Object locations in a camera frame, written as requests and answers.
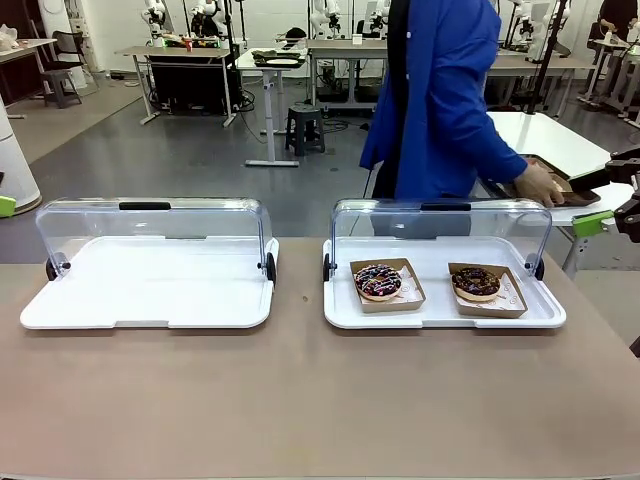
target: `bakery display case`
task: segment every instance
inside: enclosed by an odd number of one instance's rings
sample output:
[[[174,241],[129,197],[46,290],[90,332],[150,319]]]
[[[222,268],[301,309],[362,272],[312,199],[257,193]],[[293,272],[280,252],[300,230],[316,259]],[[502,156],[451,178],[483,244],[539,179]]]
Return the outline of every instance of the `bakery display case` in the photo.
[[[544,284],[550,231],[550,212],[528,200],[343,200],[323,245],[325,317],[346,329],[560,327]],[[461,275],[480,296],[454,284]]]
[[[59,200],[36,224],[50,281],[26,328],[250,328],[269,315],[278,241],[256,200]]]

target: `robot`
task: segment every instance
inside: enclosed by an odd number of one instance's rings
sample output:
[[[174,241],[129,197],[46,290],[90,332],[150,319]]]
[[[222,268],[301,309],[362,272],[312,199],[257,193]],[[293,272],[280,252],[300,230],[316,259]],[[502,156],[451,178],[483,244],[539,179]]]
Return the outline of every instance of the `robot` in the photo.
[[[340,33],[340,7],[336,0],[313,0],[314,12],[311,14],[311,25],[316,38],[336,38]],[[331,35],[327,35],[324,25],[329,24]]]
[[[388,24],[389,9],[391,7],[391,0],[378,0],[376,3],[376,9],[371,14],[370,30],[371,33],[379,33],[380,38],[385,38],[384,29]]]
[[[192,10],[191,30],[198,37],[227,37],[224,0],[198,0]]]
[[[562,20],[560,21],[561,32],[571,15],[571,1],[567,3],[564,11],[562,12]],[[527,52],[527,60],[532,63],[540,63],[544,57],[545,51],[549,45],[549,34],[551,25],[558,16],[558,5],[556,2],[549,3],[547,13],[542,19],[542,22],[534,22],[533,41]]]
[[[509,0],[514,5],[513,15],[507,31],[506,47],[526,50],[531,43],[534,26],[531,23],[533,5],[531,0]]]
[[[145,4],[147,8],[140,12],[140,16],[149,25],[153,46],[162,47],[164,46],[162,35],[173,30],[171,17],[167,13],[167,6],[162,0],[145,0]]]

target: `white serving tray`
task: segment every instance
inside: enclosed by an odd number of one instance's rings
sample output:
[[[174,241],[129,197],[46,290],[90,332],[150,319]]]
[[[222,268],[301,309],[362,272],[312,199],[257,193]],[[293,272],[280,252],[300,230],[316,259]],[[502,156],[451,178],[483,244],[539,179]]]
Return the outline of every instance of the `white serving tray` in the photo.
[[[266,253],[278,258],[278,241]],[[30,329],[250,328],[271,309],[273,282],[257,268],[259,240],[100,237],[20,316]]]
[[[331,252],[331,241],[323,246]],[[376,258],[407,258],[420,280],[426,301],[408,312],[365,314],[353,285],[349,263]],[[516,319],[466,317],[456,308],[449,262],[507,266],[513,272],[529,310]],[[507,240],[498,237],[438,237],[404,240],[385,237],[341,238],[336,247],[338,268],[324,282],[324,313],[339,328],[557,328],[567,314],[546,285],[527,274],[524,259]]]

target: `white cylinder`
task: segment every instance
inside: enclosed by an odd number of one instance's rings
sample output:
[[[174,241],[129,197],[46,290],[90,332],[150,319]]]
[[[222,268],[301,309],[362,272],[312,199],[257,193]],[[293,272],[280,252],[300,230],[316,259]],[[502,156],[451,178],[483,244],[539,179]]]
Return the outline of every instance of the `white cylinder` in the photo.
[[[38,0],[38,4],[47,37],[51,38],[53,32],[56,30],[71,33],[71,24],[69,23],[69,16],[67,15],[67,7],[64,4],[64,0]],[[61,53],[59,57],[61,61],[66,62],[80,61],[78,55]],[[87,86],[87,81],[84,78],[81,67],[71,69],[71,78],[76,88],[85,88]]]
[[[13,129],[7,119],[7,111],[0,98],[0,172],[4,179],[0,183],[0,196],[14,198],[16,210],[37,201],[40,190],[29,164],[18,145]]]

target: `brown tray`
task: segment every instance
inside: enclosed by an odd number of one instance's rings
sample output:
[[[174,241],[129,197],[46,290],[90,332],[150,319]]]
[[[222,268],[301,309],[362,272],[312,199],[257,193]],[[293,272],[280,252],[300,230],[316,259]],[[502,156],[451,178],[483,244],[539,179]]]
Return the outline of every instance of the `brown tray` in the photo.
[[[522,157],[530,164],[537,163],[542,168],[544,168],[549,174],[551,174],[551,178],[563,188],[562,196],[564,197],[563,207],[586,207],[587,205],[591,205],[592,203],[596,203],[600,201],[600,196],[591,190],[587,190],[585,192],[574,192],[571,190],[571,186],[569,185],[568,180],[571,178],[569,175],[564,173],[562,170],[550,165],[543,158],[538,155],[522,155]],[[513,184],[502,184],[502,183],[494,183],[492,190],[498,193],[501,196],[507,198],[517,198],[518,194],[516,192]]]

